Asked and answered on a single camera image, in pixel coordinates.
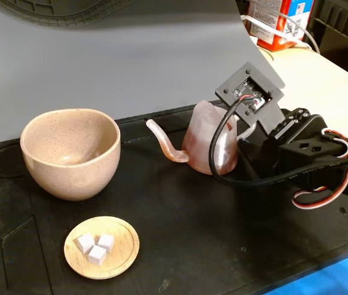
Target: black cable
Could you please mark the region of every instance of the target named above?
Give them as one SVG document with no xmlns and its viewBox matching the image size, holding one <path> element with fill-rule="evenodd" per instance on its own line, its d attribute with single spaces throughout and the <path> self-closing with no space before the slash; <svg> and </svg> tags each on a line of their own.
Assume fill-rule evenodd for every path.
<svg viewBox="0 0 348 295">
<path fill-rule="evenodd" d="M 308 166 L 297 168 L 281 175 L 272 176 L 272 177 L 264 178 L 264 179 L 258 179 L 254 181 L 237 181 L 237 180 L 232 180 L 226 177 L 222 177 L 217 172 L 217 169 L 215 166 L 214 154 L 215 154 L 216 142 L 224 128 L 224 125 L 227 123 L 228 119 L 233 115 L 233 113 L 235 112 L 236 108 L 239 106 L 240 103 L 241 101 L 240 99 L 238 99 L 228 109 L 222 121 L 218 125 L 215 134 L 213 135 L 211 146 L 209 148 L 209 168 L 211 169 L 212 175 L 221 183 L 226 184 L 228 186 L 239 186 L 239 187 L 268 186 L 271 184 L 281 183 L 283 181 L 290 180 L 299 175 L 310 173 L 315 170 L 320 170 L 320 169 L 329 168 L 329 167 L 336 167 L 341 165 L 348 165 L 348 158 L 345 158 L 345 159 L 337 159 L 337 160 L 332 160 L 327 162 L 313 163 Z"/>
</svg>

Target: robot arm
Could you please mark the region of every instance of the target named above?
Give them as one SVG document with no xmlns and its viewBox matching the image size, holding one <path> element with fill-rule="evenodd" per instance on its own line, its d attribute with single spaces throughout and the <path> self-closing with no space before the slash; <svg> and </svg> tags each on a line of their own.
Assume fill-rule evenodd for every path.
<svg viewBox="0 0 348 295">
<path fill-rule="evenodd" d="M 330 130 L 320 115 L 307 109 L 281 109 L 277 103 L 283 93 L 252 64 L 247 63 L 217 90 L 216 95 L 229 107 L 216 130 L 209 151 L 213 175 L 229 186 L 265 186 L 290 181 L 301 188 L 293 203 L 302 209 L 324 206 L 341 194 L 348 195 L 348 138 Z M 245 140 L 238 141 L 246 161 L 263 179 L 235 181 L 214 169 L 214 146 L 232 114 L 237 114 L 245 129 L 257 125 Z M 313 202 L 303 203 L 302 194 L 330 190 Z"/>
</svg>

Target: red and white wire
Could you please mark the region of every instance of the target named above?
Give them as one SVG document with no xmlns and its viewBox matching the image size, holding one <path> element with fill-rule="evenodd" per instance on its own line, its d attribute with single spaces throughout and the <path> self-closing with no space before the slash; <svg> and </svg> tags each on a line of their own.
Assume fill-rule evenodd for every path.
<svg viewBox="0 0 348 295">
<path fill-rule="evenodd" d="M 329 128 L 324 128 L 324 129 L 321 130 L 321 134 L 322 135 L 325 135 L 326 132 L 331 132 L 331 133 L 337 134 L 337 135 L 345 138 L 345 136 L 343 134 L 341 134 L 340 132 L 337 132 L 336 130 L 332 130 L 332 129 L 329 129 Z M 339 143 L 345 144 L 346 147 L 347 147 L 347 151 L 343 155 L 339 155 L 338 158 L 346 158 L 346 157 L 348 157 L 348 141 L 346 141 L 346 140 L 344 140 L 342 138 L 333 138 L 333 140 L 337 141 Z"/>
<path fill-rule="evenodd" d="M 245 98 L 254 98 L 254 96 L 253 95 L 249 95 L 249 94 L 245 94 L 245 95 L 242 95 L 239 100 L 242 101 Z"/>
<path fill-rule="evenodd" d="M 326 132 L 331 132 L 331 133 L 337 134 L 337 135 L 339 135 L 339 136 L 345 138 L 345 136 L 344 136 L 343 134 L 341 134 L 340 132 L 337 132 L 336 130 L 333 130 L 333 129 L 330 129 L 330 128 L 324 128 L 324 129 L 321 130 L 321 134 L 322 134 L 322 135 L 325 135 Z M 342 138 L 333 138 L 333 140 L 335 140 L 335 141 L 337 141 L 337 142 L 339 142 L 339 143 L 342 143 L 342 144 L 346 145 L 346 147 L 347 147 L 347 151 L 346 151 L 345 153 L 343 153 L 343 155 L 339 155 L 338 158 L 346 158 L 346 157 L 348 157 L 348 141 L 346 141 L 346 140 L 344 140 L 344 139 L 342 139 Z M 323 203 L 320 204 L 320 205 L 318 205 L 319 203 L 315 203 L 315 204 L 312 204 L 312 205 L 302 205 L 302 204 L 299 204 L 299 203 L 295 202 L 295 199 L 296 199 L 297 197 L 299 197 L 300 195 L 303 195 L 303 194 L 311 194 L 311 193 L 313 193 L 313 192 L 322 192 L 322 191 L 324 191 L 325 189 L 327 189 L 326 186 L 320 186 L 320 187 L 316 188 L 315 190 L 313 190 L 313 191 L 311 191 L 311 192 L 310 192 L 310 191 L 298 191 L 298 192 L 296 192 L 296 193 L 294 194 L 294 196 L 293 196 L 293 198 L 292 198 L 292 203 L 293 203 L 296 207 L 301 208 L 301 209 L 307 209 L 307 210 L 309 210 L 309 209 L 316 209 L 316 208 L 325 206 L 326 204 L 329 204 L 330 202 L 333 202 L 334 200 L 336 200 L 336 198 L 338 198 L 338 197 L 342 194 L 342 192 L 344 191 L 344 189 L 346 189 L 346 188 L 344 188 L 344 189 L 343 189 L 339 194 L 337 194 L 337 195 L 335 194 L 336 191 L 333 192 L 329 197 L 327 197 L 327 198 L 323 199 L 322 201 L 320 201 L 320 202 L 323 202 Z"/>
<path fill-rule="evenodd" d="M 294 206 L 300 208 L 300 209 L 304 209 L 304 210 L 311 210 L 311 209 L 316 209 L 316 208 L 320 208 L 323 207 L 325 205 L 328 205 L 329 203 L 333 202 L 334 200 L 336 200 L 346 189 L 346 187 L 348 186 L 348 169 L 346 170 L 346 174 L 344 176 L 343 182 L 342 184 L 328 197 L 320 200 L 319 202 L 316 203 L 312 203 L 312 204 L 299 204 L 298 202 L 295 201 L 295 199 L 302 195 L 302 194 L 309 194 L 310 192 L 308 191 L 301 191 L 301 192 L 297 192 L 293 198 L 292 198 L 292 204 L 294 204 Z M 326 189 L 326 187 L 319 187 L 317 190 L 319 191 L 323 191 L 324 189 Z"/>
</svg>

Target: beige bowl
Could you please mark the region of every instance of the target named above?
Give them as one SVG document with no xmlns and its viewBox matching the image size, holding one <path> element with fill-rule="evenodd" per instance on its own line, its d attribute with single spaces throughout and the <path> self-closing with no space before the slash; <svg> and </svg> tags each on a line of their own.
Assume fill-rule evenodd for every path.
<svg viewBox="0 0 348 295">
<path fill-rule="evenodd" d="M 26 167 L 43 189 L 79 201 L 96 195 L 114 175 L 120 131 L 103 112 L 62 109 L 30 121 L 20 144 Z"/>
</svg>

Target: table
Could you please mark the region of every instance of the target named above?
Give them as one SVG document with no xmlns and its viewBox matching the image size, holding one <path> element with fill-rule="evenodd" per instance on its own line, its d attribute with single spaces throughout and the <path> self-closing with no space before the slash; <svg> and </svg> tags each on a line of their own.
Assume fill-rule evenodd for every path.
<svg viewBox="0 0 348 295">
<path fill-rule="evenodd" d="M 296 47 L 265 57 L 286 83 L 282 108 L 308 108 L 348 136 L 348 73 L 308 49 Z M 271 291 L 276 294 L 348 294 L 348 259 Z"/>
</svg>

